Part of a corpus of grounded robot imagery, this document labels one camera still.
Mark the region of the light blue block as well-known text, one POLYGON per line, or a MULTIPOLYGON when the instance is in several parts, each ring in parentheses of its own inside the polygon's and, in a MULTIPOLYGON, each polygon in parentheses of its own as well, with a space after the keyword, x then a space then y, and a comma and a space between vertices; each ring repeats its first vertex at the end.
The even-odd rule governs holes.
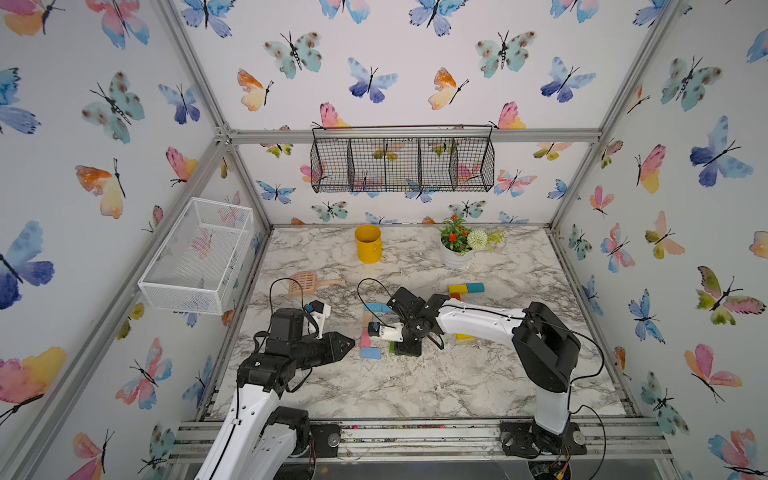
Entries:
POLYGON ((375 347, 362 347, 360 349, 360 357, 362 359, 380 360, 382 358, 382 350, 375 347))
POLYGON ((365 305, 365 308, 367 311, 370 311, 372 313, 380 313, 383 311, 383 304, 380 303, 368 303, 365 305))

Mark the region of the pink block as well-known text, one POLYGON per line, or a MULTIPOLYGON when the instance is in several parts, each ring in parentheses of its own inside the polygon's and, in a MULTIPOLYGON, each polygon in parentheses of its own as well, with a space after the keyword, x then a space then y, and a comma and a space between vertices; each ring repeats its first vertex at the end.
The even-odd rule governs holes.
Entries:
POLYGON ((362 329, 360 346, 362 348, 370 348, 371 347, 371 339, 370 339, 370 336, 369 336, 367 328, 363 328, 362 329))

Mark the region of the natural wood block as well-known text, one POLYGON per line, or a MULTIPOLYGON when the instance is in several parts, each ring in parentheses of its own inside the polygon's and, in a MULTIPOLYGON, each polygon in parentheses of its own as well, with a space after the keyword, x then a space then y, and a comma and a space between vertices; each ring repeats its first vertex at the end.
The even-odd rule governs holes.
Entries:
POLYGON ((367 331, 370 323, 373 321, 373 313, 370 311, 364 311, 362 316, 362 328, 367 331))

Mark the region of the teal block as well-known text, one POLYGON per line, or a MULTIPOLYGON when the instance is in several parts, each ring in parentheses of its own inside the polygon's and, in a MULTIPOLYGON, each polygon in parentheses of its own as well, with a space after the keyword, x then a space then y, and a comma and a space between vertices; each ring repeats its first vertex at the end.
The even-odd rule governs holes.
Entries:
POLYGON ((466 287, 468 293, 483 293, 485 291, 483 283, 468 283, 466 287))

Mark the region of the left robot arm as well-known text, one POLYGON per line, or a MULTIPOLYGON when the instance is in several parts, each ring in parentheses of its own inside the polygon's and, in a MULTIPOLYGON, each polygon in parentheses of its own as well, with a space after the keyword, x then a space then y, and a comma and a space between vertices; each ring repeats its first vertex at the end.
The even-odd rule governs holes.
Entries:
POLYGON ((227 416, 198 479, 275 479, 284 462, 313 445, 309 414, 280 404, 299 371, 341 361, 355 340, 324 332, 331 307, 313 301, 271 314, 267 330, 254 335, 254 351, 241 362, 227 416))

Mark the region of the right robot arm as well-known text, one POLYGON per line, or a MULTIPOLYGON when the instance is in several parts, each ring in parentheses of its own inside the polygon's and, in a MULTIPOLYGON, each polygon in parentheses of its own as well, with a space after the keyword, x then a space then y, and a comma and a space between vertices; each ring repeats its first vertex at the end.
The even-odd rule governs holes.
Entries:
POLYGON ((418 357, 422 342, 442 348, 445 334, 462 334, 511 347, 536 389, 536 411, 531 420, 500 425, 501 449, 506 456, 535 459, 585 455, 586 441, 572 421, 572 374, 578 364, 578 334, 543 303, 503 309, 468 304, 448 295, 424 300, 404 287, 390 297, 387 307, 399 318, 381 326, 379 336, 396 343, 398 354, 418 357))

